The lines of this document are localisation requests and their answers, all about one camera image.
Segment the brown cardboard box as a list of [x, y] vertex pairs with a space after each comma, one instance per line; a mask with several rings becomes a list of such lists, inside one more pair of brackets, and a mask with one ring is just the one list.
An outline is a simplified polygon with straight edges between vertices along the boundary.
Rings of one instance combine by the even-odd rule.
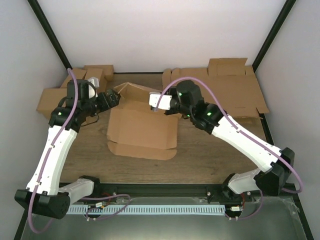
[[125, 82], [114, 87], [120, 94], [118, 106], [110, 111], [107, 146], [118, 156], [170, 160], [177, 154], [179, 114], [151, 110], [150, 87]]

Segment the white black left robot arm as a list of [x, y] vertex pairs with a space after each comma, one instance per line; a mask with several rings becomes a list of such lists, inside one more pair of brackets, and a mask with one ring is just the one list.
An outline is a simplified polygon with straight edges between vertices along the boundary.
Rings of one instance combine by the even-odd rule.
[[18, 189], [15, 201], [31, 214], [62, 219], [70, 205], [86, 197], [97, 202], [102, 189], [96, 177], [82, 176], [77, 181], [59, 187], [68, 152], [82, 124], [88, 117], [116, 107], [121, 96], [113, 89], [98, 92], [93, 82], [71, 80], [66, 96], [51, 112], [48, 135], [38, 166], [25, 189]]

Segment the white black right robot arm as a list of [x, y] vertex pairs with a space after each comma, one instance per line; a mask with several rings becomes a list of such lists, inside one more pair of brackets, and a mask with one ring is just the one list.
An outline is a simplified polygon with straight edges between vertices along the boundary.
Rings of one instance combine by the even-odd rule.
[[220, 103], [206, 102], [196, 82], [184, 77], [163, 90], [161, 97], [170, 99], [163, 106], [166, 115], [182, 114], [197, 129], [230, 144], [257, 166], [256, 170], [229, 175], [222, 188], [223, 198], [232, 202], [240, 194], [255, 190], [273, 197], [281, 191], [290, 192], [285, 184], [294, 172], [295, 152], [260, 139], [227, 114]]

